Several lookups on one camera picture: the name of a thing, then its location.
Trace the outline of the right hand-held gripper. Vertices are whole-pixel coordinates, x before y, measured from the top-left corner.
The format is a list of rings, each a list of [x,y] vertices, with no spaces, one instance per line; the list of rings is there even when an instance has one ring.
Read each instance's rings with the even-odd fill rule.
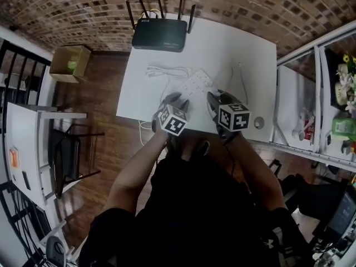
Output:
[[[218,98],[212,93],[207,93],[207,102],[212,112],[216,130],[223,141],[232,140],[240,131],[249,126],[250,111],[243,103],[232,94],[218,90]]]

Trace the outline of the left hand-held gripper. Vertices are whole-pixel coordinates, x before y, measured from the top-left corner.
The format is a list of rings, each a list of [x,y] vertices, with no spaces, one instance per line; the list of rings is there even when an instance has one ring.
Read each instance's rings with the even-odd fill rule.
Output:
[[[158,111],[153,115],[151,121],[151,129],[156,132],[159,127],[173,136],[179,136],[189,122],[190,115],[188,108],[190,101],[185,100],[179,108],[170,103],[176,102],[181,96],[181,93],[174,92],[167,95]]]

